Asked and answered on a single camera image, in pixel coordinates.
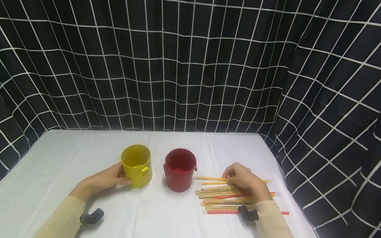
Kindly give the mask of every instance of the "black and white grid backdrop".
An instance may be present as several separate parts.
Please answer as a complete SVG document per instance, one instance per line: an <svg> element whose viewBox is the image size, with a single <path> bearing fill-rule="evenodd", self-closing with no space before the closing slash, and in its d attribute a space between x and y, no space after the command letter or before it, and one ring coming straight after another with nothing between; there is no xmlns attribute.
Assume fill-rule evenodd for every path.
<svg viewBox="0 0 381 238"><path fill-rule="evenodd" d="M50 129L259 133L319 237L381 237L380 0L0 1L0 179Z"/></svg>

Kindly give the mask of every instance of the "yellow cup handle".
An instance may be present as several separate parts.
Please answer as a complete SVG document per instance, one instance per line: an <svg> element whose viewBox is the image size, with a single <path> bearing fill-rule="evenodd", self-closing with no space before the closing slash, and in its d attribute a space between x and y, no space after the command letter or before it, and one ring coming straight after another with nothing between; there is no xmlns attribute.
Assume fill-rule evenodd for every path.
<svg viewBox="0 0 381 238"><path fill-rule="evenodd" d="M147 173L149 173L150 171L151 171L151 169L148 168L148 167L144 167L144 168L142 168L142 170L140 171L139 178L145 176L145 175L146 175Z"/></svg>

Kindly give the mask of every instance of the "forearm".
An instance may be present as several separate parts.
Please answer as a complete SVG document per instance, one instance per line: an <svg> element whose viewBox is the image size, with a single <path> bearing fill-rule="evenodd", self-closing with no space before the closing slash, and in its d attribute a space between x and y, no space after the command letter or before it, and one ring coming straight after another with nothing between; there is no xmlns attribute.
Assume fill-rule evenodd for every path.
<svg viewBox="0 0 381 238"><path fill-rule="evenodd" d="M261 238L293 238L290 229L274 201L255 204L259 219L255 222Z"/></svg>
<svg viewBox="0 0 381 238"><path fill-rule="evenodd" d="M251 186L256 201L258 220L255 222L258 234L261 238L292 238L288 225L279 211L279 207L273 201L269 189L265 183L257 183Z"/></svg>
<svg viewBox="0 0 381 238"><path fill-rule="evenodd" d="M86 180L80 182L33 238L74 238L81 226L79 217L93 192Z"/></svg>

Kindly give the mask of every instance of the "beige sleeve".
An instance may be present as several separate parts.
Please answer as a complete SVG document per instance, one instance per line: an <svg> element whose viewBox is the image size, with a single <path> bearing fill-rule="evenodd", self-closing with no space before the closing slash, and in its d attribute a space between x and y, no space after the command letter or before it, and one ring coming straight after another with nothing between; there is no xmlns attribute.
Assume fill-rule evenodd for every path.
<svg viewBox="0 0 381 238"><path fill-rule="evenodd" d="M84 201L67 196L33 238L74 238L81 226L79 217L85 207Z"/></svg>
<svg viewBox="0 0 381 238"><path fill-rule="evenodd" d="M274 201L255 204L259 219L255 222L261 238L293 238L290 229Z"/></svg>

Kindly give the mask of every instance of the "table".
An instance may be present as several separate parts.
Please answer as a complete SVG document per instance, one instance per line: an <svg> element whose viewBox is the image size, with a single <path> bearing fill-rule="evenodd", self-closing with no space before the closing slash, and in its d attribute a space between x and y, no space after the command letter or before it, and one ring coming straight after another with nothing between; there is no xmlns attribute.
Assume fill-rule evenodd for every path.
<svg viewBox="0 0 381 238"><path fill-rule="evenodd" d="M82 226L78 237L258 237L237 215L203 214L194 193L201 187L198 180L183 193L168 189L163 163L175 148L195 154L194 176L219 177L240 162L262 179L273 179L270 191L281 191L274 200L281 210L294 212L285 216L294 237L316 237L258 134L68 130L45 133L0 181L1 237L31 237L79 181L119 162L132 144L150 149L152 181L141 189L116 187L99 194L89 213L101 208L105 216L96 225Z"/></svg>

